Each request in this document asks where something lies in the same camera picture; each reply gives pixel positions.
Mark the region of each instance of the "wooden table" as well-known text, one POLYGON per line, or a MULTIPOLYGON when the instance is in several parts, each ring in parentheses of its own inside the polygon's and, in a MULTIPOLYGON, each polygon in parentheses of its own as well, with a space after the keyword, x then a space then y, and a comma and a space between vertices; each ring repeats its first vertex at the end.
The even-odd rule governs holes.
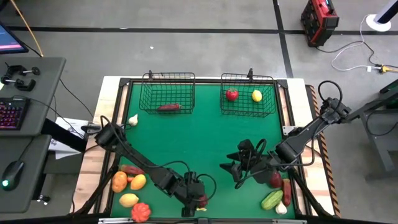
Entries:
MULTIPOLYGON (((120 78, 128 77, 104 77, 101 91, 99 93, 97 107, 94 116, 94 123, 100 124, 100 116, 104 115, 111 119, 113 117, 114 107, 116 103, 116 98, 119 90, 120 78)), ((316 101, 315 90, 312 86, 305 86, 304 80, 292 78, 287 79, 288 93, 290 98, 290 105, 293 114, 293 120, 295 126, 304 127, 306 124, 311 122, 313 119, 310 103, 315 108, 317 113, 318 106, 316 101)), ((282 101, 283 113, 285 118, 285 125, 290 126, 292 124, 289 121, 288 109, 287 109, 287 97, 282 89, 280 89, 280 98, 282 101)), ((124 109, 124 102, 127 95, 127 87, 123 88, 122 99, 120 102, 119 114, 117 114, 117 123, 120 124, 122 120, 122 113, 124 109)), ((89 138, 87 148, 94 146, 95 140, 93 137, 89 138)), ((332 215, 340 215, 340 210, 338 207, 338 200, 336 196, 336 190, 334 188, 330 162, 328 160, 328 154, 325 144, 325 138, 323 135, 320 137, 320 144, 318 141, 315 143, 315 150, 321 152, 323 158, 316 154, 315 162, 313 165, 304 167, 305 180, 308 188, 314 194, 315 198, 323 206, 323 208, 332 215)), ((96 147, 88 151, 84 155, 83 163, 81 165, 80 175, 75 189, 74 201, 76 210, 81 208, 81 206, 88 200, 91 194, 94 192, 100 180, 101 168, 103 166, 105 151, 96 147)), ((114 155, 111 155, 109 160, 108 168, 113 161, 114 155)), ((312 159, 311 151, 308 147, 305 148, 302 154, 302 162, 308 163, 312 159)), ((298 185, 296 184, 298 203, 300 210, 303 214, 305 212, 305 202, 302 192, 298 185)), ((103 197, 101 200, 100 212, 102 212, 106 206, 106 201, 108 198, 109 183, 103 192, 103 197)))

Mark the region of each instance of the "red power tool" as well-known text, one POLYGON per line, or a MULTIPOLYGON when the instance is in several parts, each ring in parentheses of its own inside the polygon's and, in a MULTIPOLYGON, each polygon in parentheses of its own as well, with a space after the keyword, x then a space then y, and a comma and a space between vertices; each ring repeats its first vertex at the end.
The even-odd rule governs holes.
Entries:
POLYGON ((301 14, 308 46, 323 46, 337 27, 338 21, 339 17, 331 0, 309 0, 301 14))

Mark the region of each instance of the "white paper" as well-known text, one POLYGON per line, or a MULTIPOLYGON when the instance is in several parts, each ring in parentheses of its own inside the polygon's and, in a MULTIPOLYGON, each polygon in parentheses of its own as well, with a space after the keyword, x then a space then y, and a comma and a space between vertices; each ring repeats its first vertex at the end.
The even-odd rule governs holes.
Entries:
MULTIPOLYGON (((57 118, 55 123, 61 126, 63 129, 70 131, 72 134, 78 136, 79 138, 80 138, 79 134, 84 136, 85 132, 81 130, 81 127, 87 125, 88 121, 79 120, 79 119, 70 119, 70 118, 65 118, 65 120, 68 121, 75 130, 73 130, 70 127, 70 125, 66 123, 62 118, 57 118)), ((64 143, 60 143, 54 139, 51 139, 49 150, 55 151, 55 159, 61 159, 67 156, 72 156, 80 153, 79 151, 74 150, 71 147, 65 145, 64 143)))

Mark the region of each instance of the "garlic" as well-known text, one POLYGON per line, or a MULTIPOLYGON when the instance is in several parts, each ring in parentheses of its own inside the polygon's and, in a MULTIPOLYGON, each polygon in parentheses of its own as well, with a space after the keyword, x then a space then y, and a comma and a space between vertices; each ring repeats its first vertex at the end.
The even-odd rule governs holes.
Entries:
POLYGON ((287 213, 287 208, 285 207, 282 201, 279 202, 278 206, 276 206, 275 209, 276 213, 278 213, 279 215, 284 215, 287 213))
POLYGON ((137 123, 138 123, 138 114, 132 116, 132 117, 129 119, 129 124, 130 124, 131 126, 135 126, 135 125, 137 125, 137 123))

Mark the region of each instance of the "white stand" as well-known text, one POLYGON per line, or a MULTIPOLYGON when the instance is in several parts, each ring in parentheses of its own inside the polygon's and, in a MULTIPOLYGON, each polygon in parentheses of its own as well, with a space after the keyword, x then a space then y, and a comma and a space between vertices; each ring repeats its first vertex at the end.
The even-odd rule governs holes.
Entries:
POLYGON ((376 22, 375 18, 376 18, 376 14, 370 14, 367 16, 366 23, 368 24, 368 26, 370 28, 372 28, 376 31, 379 31, 379 32, 385 32, 385 31, 391 29, 391 22, 381 24, 381 23, 376 22))

